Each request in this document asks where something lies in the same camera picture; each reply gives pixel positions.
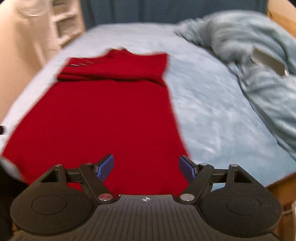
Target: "black gripper base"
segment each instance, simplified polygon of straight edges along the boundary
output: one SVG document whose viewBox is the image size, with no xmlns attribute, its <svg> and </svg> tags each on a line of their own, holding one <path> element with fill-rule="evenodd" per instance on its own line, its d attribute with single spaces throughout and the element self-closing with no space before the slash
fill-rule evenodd
<svg viewBox="0 0 296 241">
<path fill-rule="evenodd" d="M 259 237 L 233 237 L 213 229 L 192 205 L 177 203 L 171 195 L 122 195 L 112 204 L 99 205 L 77 229 L 40 237 L 18 232 L 13 241 L 279 241 L 269 233 Z"/>
</svg>

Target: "white shelf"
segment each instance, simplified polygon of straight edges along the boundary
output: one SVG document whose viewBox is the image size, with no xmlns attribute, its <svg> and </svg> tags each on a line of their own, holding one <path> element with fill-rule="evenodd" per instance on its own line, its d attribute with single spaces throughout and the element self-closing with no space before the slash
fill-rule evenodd
<svg viewBox="0 0 296 241">
<path fill-rule="evenodd" d="M 59 44 L 64 45 L 66 42 L 68 42 L 69 40 L 71 40 L 79 34 L 81 34 L 81 30 L 76 30 L 71 35 L 63 35 L 59 38 Z"/>
<path fill-rule="evenodd" d="M 85 31 L 80 0 L 56 1 L 56 5 L 52 5 L 49 10 L 49 16 L 50 27 L 59 50 Z"/>
<path fill-rule="evenodd" d="M 52 17 L 52 21 L 54 23 L 57 23 L 59 21 L 62 21 L 62 20 L 65 20 L 67 18 L 70 18 L 70 17 L 73 17 L 73 16 L 76 16 L 78 14 L 78 11 L 77 10 L 70 10 L 68 12 L 64 12 L 64 13 L 61 13 L 59 15 L 55 15 Z"/>
</svg>

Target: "folded red shirt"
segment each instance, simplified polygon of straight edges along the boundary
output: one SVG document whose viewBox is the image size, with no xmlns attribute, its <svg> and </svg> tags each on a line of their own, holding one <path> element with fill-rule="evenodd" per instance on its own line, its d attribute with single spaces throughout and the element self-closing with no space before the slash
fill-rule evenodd
<svg viewBox="0 0 296 241">
<path fill-rule="evenodd" d="M 104 184 L 114 194 L 179 195 L 186 150 L 162 79 L 167 54 L 111 50 L 72 58 L 24 117 L 3 155 L 32 183 L 56 163 L 76 168 L 114 155 Z"/>
</svg>

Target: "crumpled blanket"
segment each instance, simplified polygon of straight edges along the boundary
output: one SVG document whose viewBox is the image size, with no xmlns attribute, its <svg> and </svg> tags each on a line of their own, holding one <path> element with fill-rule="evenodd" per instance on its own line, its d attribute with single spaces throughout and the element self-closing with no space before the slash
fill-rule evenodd
<svg viewBox="0 0 296 241">
<path fill-rule="evenodd" d="M 296 160 L 296 40 L 267 16 L 224 11 L 179 23 L 175 33 L 211 48 L 237 77 L 252 108 Z M 256 47 L 285 64 L 288 76 L 252 62 Z"/>
</svg>

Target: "mattress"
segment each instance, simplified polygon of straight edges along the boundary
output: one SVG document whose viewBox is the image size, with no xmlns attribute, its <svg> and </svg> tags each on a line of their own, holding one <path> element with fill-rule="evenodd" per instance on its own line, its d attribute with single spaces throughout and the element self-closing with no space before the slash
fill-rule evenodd
<svg viewBox="0 0 296 241">
<path fill-rule="evenodd" d="M 236 163 L 264 186 L 295 172 L 296 162 L 252 110 L 236 76 L 209 51 L 176 36 L 173 28 L 150 23 L 100 25 L 79 37 L 34 77 L 11 106 L 1 123 L 6 134 L 0 136 L 0 153 L 23 116 L 56 82 L 66 59 L 124 47 L 137 54 L 169 54 L 164 80 L 183 142 L 195 163 L 223 169 Z M 9 160 L 2 158 L 1 164 L 11 176 L 21 178 Z"/>
</svg>

